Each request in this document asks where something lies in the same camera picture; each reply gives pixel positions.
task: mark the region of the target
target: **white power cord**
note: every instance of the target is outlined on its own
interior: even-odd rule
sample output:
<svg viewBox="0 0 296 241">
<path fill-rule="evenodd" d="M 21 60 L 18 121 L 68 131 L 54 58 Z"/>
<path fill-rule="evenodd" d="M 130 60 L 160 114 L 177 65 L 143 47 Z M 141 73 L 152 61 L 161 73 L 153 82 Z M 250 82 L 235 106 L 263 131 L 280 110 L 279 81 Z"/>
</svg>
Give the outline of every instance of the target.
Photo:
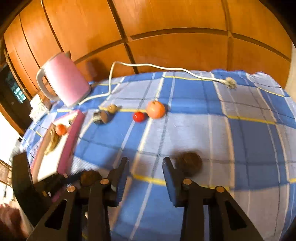
<svg viewBox="0 0 296 241">
<path fill-rule="evenodd" d="M 80 101 L 79 105 L 81 105 L 84 102 L 89 101 L 91 99 L 98 98 L 98 97 L 104 97 L 104 96 L 108 96 L 109 94 L 111 94 L 111 79 L 112 79 L 112 73 L 113 73 L 113 69 L 114 69 L 115 64 L 122 64 L 122 65 L 130 66 L 130 67 L 151 66 L 151 67 L 155 67 L 155 68 L 163 69 L 163 70 L 185 71 L 186 73 L 188 73 L 196 78 L 202 79 L 202 80 L 212 80 L 212 81 L 220 82 L 220 83 L 226 85 L 230 89 L 234 89 L 237 86 L 236 81 L 230 77 L 227 77 L 226 80 L 222 80 L 222 79 L 216 79 L 216 78 L 210 78 L 210 77 L 202 77 L 202 76 L 196 75 L 196 74 L 190 72 L 189 70 L 186 70 L 183 68 L 166 68 L 166 67 L 161 67 L 161 66 L 157 66 L 154 64 L 127 64 L 127 63 L 123 63 L 123 62 L 119 62 L 119 61 L 114 61 L 111 66 L 110 73 L 109 73 L 109 91 L 105 94 L 87 97 L 84 100 Z"/>
</svg>

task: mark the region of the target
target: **orange fruit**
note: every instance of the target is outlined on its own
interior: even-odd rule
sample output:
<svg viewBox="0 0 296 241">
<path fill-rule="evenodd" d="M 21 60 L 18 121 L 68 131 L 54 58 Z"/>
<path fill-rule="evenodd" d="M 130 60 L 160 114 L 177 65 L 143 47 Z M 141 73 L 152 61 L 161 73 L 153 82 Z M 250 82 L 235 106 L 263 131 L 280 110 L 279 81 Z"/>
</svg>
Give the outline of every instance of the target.
<svg viewBox="0 0 296 241">
<path fill-rule="evenodd" d="M 152 119 L 158 119 L 165 115 L 165 106 L 159 101 L 150 101 L 146 107 L 147 115 Z"/>
<path fill-rule="evenodd" d="M 67 127 L 65 125 L 63 125 L 63 124 L 59 124 L 59 125 L 56 126 L 55 131 L 59 136 L 62 136 L 62 135 L 65 135 L 67 133 Z"/>
</svg>

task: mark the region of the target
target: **dark round object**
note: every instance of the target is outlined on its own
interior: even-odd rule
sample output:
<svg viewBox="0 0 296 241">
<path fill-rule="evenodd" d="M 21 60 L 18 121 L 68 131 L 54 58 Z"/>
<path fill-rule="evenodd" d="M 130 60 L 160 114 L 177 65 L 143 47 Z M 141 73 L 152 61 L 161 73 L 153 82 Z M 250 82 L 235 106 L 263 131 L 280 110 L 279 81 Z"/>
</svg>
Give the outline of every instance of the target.
<svg viewBox="0 0 296 241">
<path fill-rule="evenodd" d="M 181 170 L 185 176 L 192 177 L 202 167 L 202 159 L 196 152 L 183 152 L 176 157 L 176 168 Z"/>
<path fill-rule="evenodd" d="M 80 176 L 80 183 L 82 187 L 90 187 L 96 181 L 99 181 L 101 179 L 102 179 L 101 174 L 99 174 L 94 170 L 84 171 Z"/>
<path fill-rule="evenodd" d="M 135 122 L 142 122 L 146 119 L 146 116 L 143 112 L 137 111 L 133 114 L 133 120 Z"/>
<path fill-rule="evenodd" d="M 106 124 L 109 122 L 109 115 L 106 111 L 99 110 L 93 114 L 93 121 L 95 124 Z"/>
</svg>

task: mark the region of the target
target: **pink kettle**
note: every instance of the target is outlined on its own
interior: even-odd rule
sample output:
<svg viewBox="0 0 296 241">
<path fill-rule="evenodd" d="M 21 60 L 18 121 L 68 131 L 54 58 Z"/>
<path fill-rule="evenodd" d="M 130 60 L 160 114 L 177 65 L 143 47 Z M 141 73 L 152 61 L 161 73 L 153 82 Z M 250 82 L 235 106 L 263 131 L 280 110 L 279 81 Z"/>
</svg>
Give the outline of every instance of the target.
<svg viewBox="0 0 296 241">
<path fill-rule="evenodd" d="M 58 97 L 46 89 L 42 80 L 44 76 Z M 70 52 L 61 52 L 50 58 L 38 71 L 36 78 L 40 90 L 47 98 L 61 100 L 67 107 L 78 104 L 91 91 L 91 86 L 71 60 Z"/>
</svg>

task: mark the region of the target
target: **white tissue box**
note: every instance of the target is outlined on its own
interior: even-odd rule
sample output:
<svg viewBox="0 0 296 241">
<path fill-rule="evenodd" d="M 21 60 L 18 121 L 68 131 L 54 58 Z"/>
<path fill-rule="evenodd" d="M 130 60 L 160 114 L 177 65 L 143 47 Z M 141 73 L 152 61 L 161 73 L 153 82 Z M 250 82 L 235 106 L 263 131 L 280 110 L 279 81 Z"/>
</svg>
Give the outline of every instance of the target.
<svg viewBox="0 0 296 241">
<path fill-rule="evenodd" d="M 30 118 L 37 122 L 50 110 L 51 103 L 48 98 L 44 97 L 40 99 L 39 95 L 35 95 L 30 102 L 33 109 L 30 112 Z"/>
</svg>

